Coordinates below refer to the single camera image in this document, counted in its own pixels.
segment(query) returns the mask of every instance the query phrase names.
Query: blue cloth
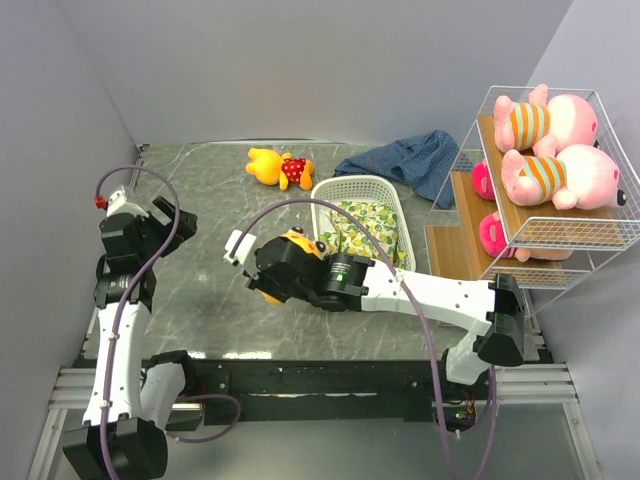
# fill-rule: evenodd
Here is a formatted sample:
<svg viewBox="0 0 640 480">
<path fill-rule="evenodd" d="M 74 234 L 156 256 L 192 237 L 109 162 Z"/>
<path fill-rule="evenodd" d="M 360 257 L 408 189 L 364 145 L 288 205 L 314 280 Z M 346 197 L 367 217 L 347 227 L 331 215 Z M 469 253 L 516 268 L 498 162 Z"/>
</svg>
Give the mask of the blue cloth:
<svg viewBox="0 0 640 480">
<path fill-rule="evenodd" d="M 347 158 L 333 176 L 378 175 L 409 185 L 421 197 L 435 201 L 457 154 L 458 145 L 451 135 L 435 130 Z M 450 208 L 452 204 L 453 190 L 447 180 L 438 206 Z"/>
</svg>

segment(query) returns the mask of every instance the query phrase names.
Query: white basket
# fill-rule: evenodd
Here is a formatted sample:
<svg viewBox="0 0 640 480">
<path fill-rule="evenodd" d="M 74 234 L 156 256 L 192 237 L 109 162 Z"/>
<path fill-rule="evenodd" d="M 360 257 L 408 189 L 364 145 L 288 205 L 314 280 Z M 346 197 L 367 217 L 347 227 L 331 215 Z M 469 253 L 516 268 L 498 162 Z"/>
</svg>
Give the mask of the white basket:
<svg viewBox="0 0 640 480">
<path fill-rule="evenodd" d="M 398 249 L 407 253 L 407 270 L 416 271 L 416 257 L 413 254 L 411 238 L 407 222 L 404 219 L 404 212 L 396 189 L 387 180 L 375 175 L 352 175 L 336 177 L 323 180 L 316 185 L 311 192 L 311 198 L 325 200 L 334 204 L 343 201 L 353 202 L 383 202 L 393 207 L 398 214 Z M 331 225 L 323 227 L 324 216 L 320 215 L 320 205 L 311 205 L 311 218 L 313 219 L 313 235 L 317 240 L 321 231 L 324 232 L 332 228 Z"/>
</svg>

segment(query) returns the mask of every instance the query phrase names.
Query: marble tabletop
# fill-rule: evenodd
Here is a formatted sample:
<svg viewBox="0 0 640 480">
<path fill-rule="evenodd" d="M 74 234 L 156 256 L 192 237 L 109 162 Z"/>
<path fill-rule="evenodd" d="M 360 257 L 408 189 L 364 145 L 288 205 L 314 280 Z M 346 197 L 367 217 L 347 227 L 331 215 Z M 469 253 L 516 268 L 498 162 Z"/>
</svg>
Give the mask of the marble tabletop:
<svg viewBox="0 0 640 480">
<path fill-rule="evenodd" d="M 407 360 L 428 358 L 420 322 L 392 313 L 328 313 L 297 300 L 267 305 L 245 288 L 240 269 L 223 261 L 224 245 L 268 205 L 310 195 L 296 185 L 282 192 L 260 184 L 245 172 L 248 144 L 150 146 L 144 165 L 167 175 L 183 209 L 198 215 L 198 233 L 179 250 L 156 263 L 158 283 L 143 357 L 186 349 L 196 358 L 274 358 L 281 360 Z M 314 161 L 314 183 L 333 175 L 344 158 L 371 147 L 336 144 L 254 145 L 291 152 Z M 431 203 L 396 184 L 416 257 L 417 271 L 428 273 L 424 223 Z M 169 197 L 155 178 L 141 174 L 138 200 L 145 205 L 158 194 Z M 311 232 L 310 205 L 273 212 L 252 231 L 265 242 L 291 226 Z M 431 322 L 436 354 L 454 346 L 460 329 Z M 97 355 L 98 335 L 85 344 L 85 358 Z M 527 356 L 535 359 L 532 342 Z"/>
</svg>

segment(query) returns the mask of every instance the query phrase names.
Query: yellow bear plush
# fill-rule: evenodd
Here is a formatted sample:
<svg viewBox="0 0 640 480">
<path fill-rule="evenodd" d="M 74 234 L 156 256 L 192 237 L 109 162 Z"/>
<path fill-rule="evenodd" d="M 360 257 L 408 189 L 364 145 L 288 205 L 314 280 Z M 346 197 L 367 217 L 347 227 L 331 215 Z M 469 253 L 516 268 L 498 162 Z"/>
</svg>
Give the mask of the yellow bear plush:
<svg viewBox="0 0 640 480">
<path fill-rule="evenodd" d="M 251 162 L 247 164 L 247 172 L 254 175 L 265 185 L 280 184 L 280 190 L 286 190 L 289 182 L 300 185 L 303 190 L 313 186 L 311 175 L 313 163 L 306 158 L 291 158 L 290 153 L 280 156 L 268 148 L 252 148 L 249 150 Z"/>
</svg>

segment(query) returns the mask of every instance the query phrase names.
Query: wooden shelf board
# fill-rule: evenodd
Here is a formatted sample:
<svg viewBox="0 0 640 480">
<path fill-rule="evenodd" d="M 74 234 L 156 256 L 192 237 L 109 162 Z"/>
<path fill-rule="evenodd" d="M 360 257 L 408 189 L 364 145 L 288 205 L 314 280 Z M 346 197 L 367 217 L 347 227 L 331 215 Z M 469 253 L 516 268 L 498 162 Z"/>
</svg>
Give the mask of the wooden shelf board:
<svg viewBox="0 0 640 480">
<path fill-rule="evenodd" d="M 478 127 L 482 136 L 485 154 L 491 170 L 493 184 L 496 187 L 496 197 L 502 206 L 502 221 L 505 222 L 509 241 L 513 240 L 520 228 L 531 217 L 548 217 L 553 231 L 525 231 L 518 237 L 519 242 L 544 242 L 549 241 L 553 236 L 553 243 L 570 243 L 572 245 L 612 245 L 623 246 L 624 238 L 619 227 L 607 220 L 612 220 L 613 214 L 608 207 L 595 210 L 581 210 L 572 208 L 571 210 L 557 210 L 551 202 L 532 207 L 519 207 L 509 200 L 507 193 L 500 180 L 500 170 L 503 153 L 496 147 L 493 128 L 492 115 L 478 115 Z M 523 152 L 526 155 L 533 155 L 533 152 Z M 561 225 L 563 218 L 584 218 L 589 222 L 566 222 Z M 603 220 L 600 224 L 593 223 L 594 220 Z"/>
<path fill-rule="evenodd" d="M 462 236 L 465 241 L 471 278 L 478 280 L 482 278 L 484 272 L 491 266 L 494 260 L 493 257 L 482 248 L 478 227 L 482 219 L 495 212 L 498 207 L 495 202 L 484 200 L 478 196 L 473 189 L 471 173 L 451 172 L 451 183 L 453 184 L 456 205 L 460 215 Z M 532 259 L 522 263 L 515 258 L 503 258 L 498 260 L 494 266 L 494 268 L 498 267 L 511 267 L 521 270 L 533 268 L 557 270 L 558 272 L 554 272 L 553 275 L 563 276 L 560 262 L 550 262 L 547 260 Z"/>
<path fill-rule="evenodd" d="M 466 245 L 460 227 L 426 227 L 431 274 L 455 280 L 471 280 Z"/>
</svg>

